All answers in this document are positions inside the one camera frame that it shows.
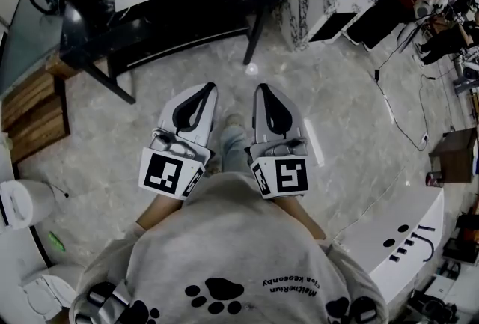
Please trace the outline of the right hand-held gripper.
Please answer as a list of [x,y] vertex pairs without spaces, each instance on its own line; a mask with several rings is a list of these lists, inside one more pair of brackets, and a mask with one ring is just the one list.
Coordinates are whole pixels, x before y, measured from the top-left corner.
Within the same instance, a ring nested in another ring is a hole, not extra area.
[[260,83],[254,92],[253,119],[256,144],[245,151],[263,199],[305,194],[308,140],[300,137],[302,119],[296,104],[274,86]]

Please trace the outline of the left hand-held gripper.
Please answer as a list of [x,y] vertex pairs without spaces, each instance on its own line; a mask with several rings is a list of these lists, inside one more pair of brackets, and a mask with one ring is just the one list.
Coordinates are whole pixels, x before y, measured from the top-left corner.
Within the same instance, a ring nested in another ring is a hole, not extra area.
[[[161,129],[153,131],[150,146],[142,151],[139,187],[182,201],[190,196],[215,156],[206,146],[217,96],[216,85],[208,82],[187,88],[165,104],[158,121]],[[190,141],[177,135],[189,135]]]

